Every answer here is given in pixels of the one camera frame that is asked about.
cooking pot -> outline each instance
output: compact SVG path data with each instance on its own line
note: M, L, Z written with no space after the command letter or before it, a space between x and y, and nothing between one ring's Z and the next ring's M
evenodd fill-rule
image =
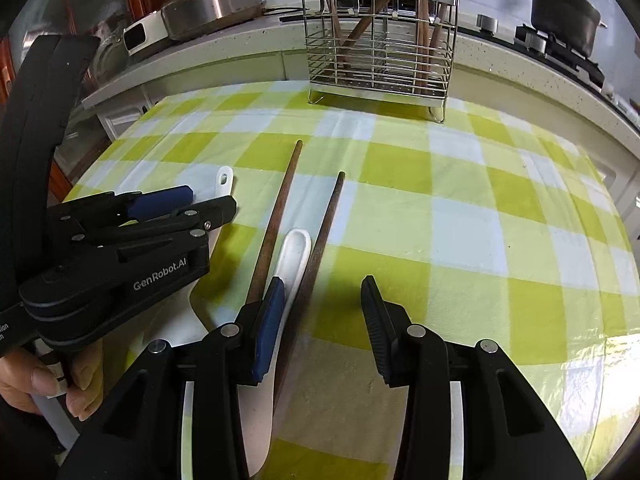
M533 0L531 25L589 57L600 13L587 0Z

kitchen counter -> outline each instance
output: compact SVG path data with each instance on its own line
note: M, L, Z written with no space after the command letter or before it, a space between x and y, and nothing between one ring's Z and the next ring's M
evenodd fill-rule
M114 78L82 101L89 109L150 81L225 60L305 49L304 24L267 16L171 47ZM498 44L459 33L455 65L542 94L607 132L640 159L640 134L618 111L561 73Z

yellow and white plaid tablecloth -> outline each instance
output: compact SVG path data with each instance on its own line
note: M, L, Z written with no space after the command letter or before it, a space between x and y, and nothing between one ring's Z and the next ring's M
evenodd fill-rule
M244 302L295 142L281 235L315 238L346 172L258 476L392 478L406 391L377 374L359 302L367 274L444 339L496 340L594 476L638 416L640 308L625 230L586 154L562 131L454 99L438 125L417 108L307 97L295 81L167 97L70 196L188 184L206 200L218 168L233 167L238 214L192 294L211 329ZM453 452L452 476L461 468Z

tablecloth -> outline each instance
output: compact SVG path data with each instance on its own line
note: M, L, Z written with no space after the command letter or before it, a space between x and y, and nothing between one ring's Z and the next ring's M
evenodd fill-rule
M191 297L211 329L244 302L295 142L305 145L280 239L294 226L316 237L346 172L258 476L392 478L406 389L387 388L376 371L359 303L367 274L444 339L497 341L594 476L638 416L640 289L588 156L561 130L455 99L442 125L420 108L307 99L308 83L296 81L167 97L70 197L188 184L206 200L217 169L232 166L238 214ZM130 362L142 349L135 341L129 349ZM459 444L452 478L462 469Z

metal wire basket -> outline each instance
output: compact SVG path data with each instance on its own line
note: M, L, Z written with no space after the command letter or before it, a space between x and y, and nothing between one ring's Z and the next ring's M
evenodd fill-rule
M458 0L302 3L311 91L429 107L444 120Z

